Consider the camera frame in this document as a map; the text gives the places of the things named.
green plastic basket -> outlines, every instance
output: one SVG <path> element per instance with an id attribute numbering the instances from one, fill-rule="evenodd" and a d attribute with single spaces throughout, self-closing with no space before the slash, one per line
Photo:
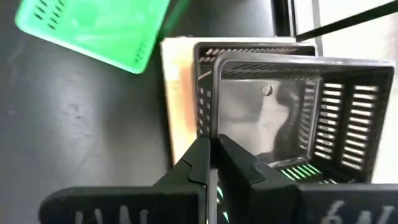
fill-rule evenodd
<path id="1" fill-rule="evenodd" d="M 145 70 L 170 0 L 23 0 L 17 26 L 132 73 Z"/>

green light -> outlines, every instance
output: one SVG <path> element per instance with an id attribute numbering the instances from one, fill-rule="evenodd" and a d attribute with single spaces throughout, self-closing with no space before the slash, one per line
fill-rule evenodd
<path id="1" fill-rule="evenodd" d="M 226 212 L 223 212 L 223 215 L 224 215 L 226 221 L 229 222 L 228 214 Z"/>
<path id="2" fill-rule="evenodd" d="M 296 173 L 300 174 L 300 176 L 302 176 L 303 178 L 305 178 L 305 175 L 303 175 L 300 171 L 298 171 L 296 168 L 292 167 L 292 169 L 294 171 L 296 171 Z"/>
<path id="3" fill-rule="evenodd" d="M 221 195 L 221 198 L 224 198 L 223 191 L 221 190 L 221 188 L 219 186 L 217 186 L 217 191 Z"/>
<path id="4" fill-rule="evenodd" d="M 317 174 L 317 173 L 315 173 L 314 171 L 312 171 L 310 168 L 308 168 L 306 165 L 303 165 L 303 167 L 304 167 L 306 170 L 310 171 L 313 175 L 316 175 L 316 174 Z"/>
<path id="5" fill-rule="evenodd" d="M 289 172 L 290 174 L 292 174 L 297 180 L 300 180 L 301 178 L 295 174 L 294 172 L 292 172 L 290 169 L 286 168 L 287 172 Z"/>
<path id="6" fill-rule="evenodd" d="M 285 174 L 286 177 L 288 177 L 288 178 L 294 180 L 294 178 L 291 177 L 290 175 L 288 175 L 288 173 L 286 173 L 286 171 L 284 171 L 284 170 L 280 170 L 280 171 L 281 171 L 283 174 Z"/>
<path id="7" fill-rule="evenodd" d="M 313 167 L 313 166 L 311 166 L 311 164 L 308 164 L 312 169 L 314 169 L 315 171 L 317 171 L 318 173 L 322 173 L 322 172 L 320 172 L 317 168 L 315 168 L 315 167 Z"/>
<path id="8" fill-rule="evenodd" d="M 301 172 L 307 174 L 309 177 L 311 176 L 310 173 L 308 173 L 307 171 L 305 171 L 305 169 L 301 168 L 300 166 L 297 166 L 297 168 L 298 168 L 299 170 L 301 170 Z"/>

black rod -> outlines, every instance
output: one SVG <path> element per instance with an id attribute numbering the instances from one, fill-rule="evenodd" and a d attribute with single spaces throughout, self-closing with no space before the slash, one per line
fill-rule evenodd
<path id="1" fill-rule="evenodd" d="M 377 19 L 382 16 L 386 16 L 398 11 L 398 0 L 389 2 L 387 4 L 375 7 L 373 9 L 361 12 L 357 15 L 350 16 L 346 19 L 328 24 L 323 27 L 313 29 L 311 31 L 305 32 L 303 34 L 296 36 L 296 41 L 301 42 L 303 40 L 308 40 L 320 35 L 329 34 L 334 31 L 338 31 L 347 27 L 355 26 L 357 24 L 370 21 L 372 19 Z"/>
<path id="2" fill-rule="evenodd" d="M 290 0 L 273 0 L 272 15 L 274 17 L 275 35 L 278 37 L 293 37 L 290 33 Z"/>

black tabletop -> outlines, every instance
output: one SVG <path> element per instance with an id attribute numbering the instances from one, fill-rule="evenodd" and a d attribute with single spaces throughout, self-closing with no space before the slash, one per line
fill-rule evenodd
<path id="1" fill-rule="evenodd" d="M 159 46 L 134 75 L 23 33 L 18 4 L 0 2 L 0 223 L 38 223 L 65 187 L 155 183 L 172 165 Z M 273 36 L 270 5 L 195 0 L 171 35 Z"/>

plastic basket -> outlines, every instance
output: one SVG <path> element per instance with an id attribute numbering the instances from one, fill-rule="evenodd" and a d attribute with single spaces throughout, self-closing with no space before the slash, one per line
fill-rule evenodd
<path id="1" fill-rule="evenodd" d="M 132 73 L 145 70 L 169 0 L 23 0 L 17 26 Z"/>
<path id="2" fill-rule="evenodd" d="M 309 43 L 277 42 L 200 42 L 195 45 L 195 74 L 197 76 L 198 136 L 210 136 L 211 91 L 213 88 L 212 69 L 218 55 L 224 52 L 257 52 L 262 54 L 316 55 L 316 48 Z M 217 187 L 217 223 L 228 223 L 223 193 Z"/>
<path id="3" fill-rule="evenodd" d="M 371 181 L 393 63 L 242 52 L 214 62 L 212 75 L 198 80 L 199 134 L 227 134 L 252 153 L 256 137 L 243 123 L 259 124 L 269 113 L 276 124 L 283 112 L 259 159 L 299 182 Z"/>

